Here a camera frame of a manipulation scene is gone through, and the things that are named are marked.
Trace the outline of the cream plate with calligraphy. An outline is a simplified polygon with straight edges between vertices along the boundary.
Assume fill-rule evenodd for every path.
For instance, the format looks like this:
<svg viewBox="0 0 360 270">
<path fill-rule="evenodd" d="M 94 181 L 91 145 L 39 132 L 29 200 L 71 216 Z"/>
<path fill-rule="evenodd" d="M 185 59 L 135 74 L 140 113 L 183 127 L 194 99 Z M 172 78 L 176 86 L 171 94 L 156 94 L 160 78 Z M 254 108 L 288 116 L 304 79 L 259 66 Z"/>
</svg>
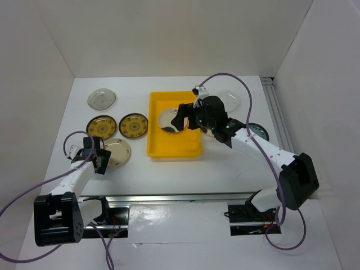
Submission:
<svg viewBox="0 0 360 270">
<path fill-rule="evenodd" d="M 113 168 L 124 165 L 131 155 L 130 145 L 125 140 L 119 138 L 106 140 L 105 150 L 111 152 L 108 166 Z"/>
</svg>

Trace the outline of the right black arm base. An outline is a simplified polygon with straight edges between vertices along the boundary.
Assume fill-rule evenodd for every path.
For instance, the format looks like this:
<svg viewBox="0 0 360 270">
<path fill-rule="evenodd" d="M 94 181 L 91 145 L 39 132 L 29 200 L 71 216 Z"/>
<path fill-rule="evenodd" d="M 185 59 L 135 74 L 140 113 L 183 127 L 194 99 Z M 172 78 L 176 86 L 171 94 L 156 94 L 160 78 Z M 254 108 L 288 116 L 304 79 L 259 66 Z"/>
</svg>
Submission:
<svg viewBox="0 0 360 270">
<path fill-rule="evenodd" d="M 269 234 L 281 234 L 280 227 L 275 224 L 275 209 L 251 216 L 247 213 L 245 205 L 228 205 L 224 216 L 228 218 L 231 236 L 264 235 L 272 226 L 275 228 Z"/>
</svg>

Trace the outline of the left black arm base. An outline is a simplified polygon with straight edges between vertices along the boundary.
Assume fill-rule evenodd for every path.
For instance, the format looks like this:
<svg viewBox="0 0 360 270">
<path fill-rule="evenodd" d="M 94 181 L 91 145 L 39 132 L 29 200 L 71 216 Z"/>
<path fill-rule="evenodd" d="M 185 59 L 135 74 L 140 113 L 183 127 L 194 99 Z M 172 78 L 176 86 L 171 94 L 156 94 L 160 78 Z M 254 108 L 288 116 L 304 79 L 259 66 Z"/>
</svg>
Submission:
<svg viewBox="0 0 360 270">
<path fill-rule="evenodd" d="M 100 215 L 92 223 L 98 228 L 105 239 L 127 238 L 129 207 L 114 207 L 107 210 L 107 215 Z"/>
</svg>

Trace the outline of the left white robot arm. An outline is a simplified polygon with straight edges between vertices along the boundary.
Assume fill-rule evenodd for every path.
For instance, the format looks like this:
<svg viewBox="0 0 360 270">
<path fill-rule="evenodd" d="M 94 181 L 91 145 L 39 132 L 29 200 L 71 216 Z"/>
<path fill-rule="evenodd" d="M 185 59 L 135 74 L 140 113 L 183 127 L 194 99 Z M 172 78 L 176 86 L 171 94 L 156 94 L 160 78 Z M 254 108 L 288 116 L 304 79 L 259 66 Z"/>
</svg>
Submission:
<svg viewBox="0 0 360 270">
<path fill-rule="evenodd" d="M 73 172 L 47 195 L 34 200 L 34 238 L 37 246 L 78 243 L 88 224 L 105 224 L 111 218 L 104 196 L 90 196 L 78 201 L 88 181 L 95 174 L 104 175 L 111 152 L 100 137 L 83 138 L 81 148 L 71 160 Z"/>
</svg>

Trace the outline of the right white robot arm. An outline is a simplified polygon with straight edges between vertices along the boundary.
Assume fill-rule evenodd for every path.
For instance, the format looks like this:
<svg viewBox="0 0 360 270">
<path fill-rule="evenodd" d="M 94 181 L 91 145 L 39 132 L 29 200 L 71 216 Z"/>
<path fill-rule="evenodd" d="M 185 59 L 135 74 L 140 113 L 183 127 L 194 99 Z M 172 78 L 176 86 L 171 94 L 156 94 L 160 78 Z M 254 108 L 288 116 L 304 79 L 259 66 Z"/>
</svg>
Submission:
<svg viewBox="0 0 360 270">
<path fill-rule="evenodd" d="M 180 104 L 172 124 L 181 131 L 185 119 L 189 129 L 207 129 L 218 142 L 252 157 L 275 173 L 277 187 L 257 191 L 245 203 L 246 216 L 252 221 L 282 205 L 298 210 L 318 190 L 319 182 L 309 155 L 295 155 L 259 137 L 244 123 L 228 117 L 219 97 L 208 96 L 197 104 Z"/>
</svg>

